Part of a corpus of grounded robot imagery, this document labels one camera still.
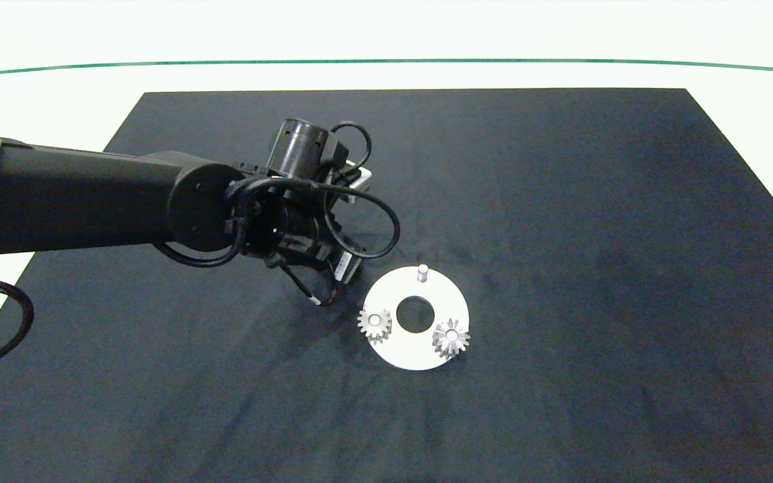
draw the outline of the silver gear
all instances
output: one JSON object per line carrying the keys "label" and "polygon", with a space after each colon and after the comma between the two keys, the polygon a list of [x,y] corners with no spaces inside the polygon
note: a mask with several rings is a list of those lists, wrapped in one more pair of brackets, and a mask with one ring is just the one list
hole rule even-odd
{"label": "silver gear", "polygon": [[458,321],[440,322],[431,336],[431,344],[442,358],[453,358],[470,345],[470,334]]}
{"label": "silver gear", "polygon": [[383,342],[393,330],[393,318],[389,315],[389,310],[369,312],[363,307],[356,320],[360,332],[373,342]]}

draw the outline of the black table surface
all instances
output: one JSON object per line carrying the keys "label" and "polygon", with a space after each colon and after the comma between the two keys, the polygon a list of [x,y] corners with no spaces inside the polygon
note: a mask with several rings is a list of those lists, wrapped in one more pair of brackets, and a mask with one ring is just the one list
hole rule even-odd
{"label": "black table surface", "polygon": [[[773,198],[687,91],[154,93],[107,151],[258,164],[285,118],[369,129],[399,247],[326,309],[260,260],[36,254],[0,481],[773,481]],[[356,313],[419,263],[472,345],[413,372]]]}

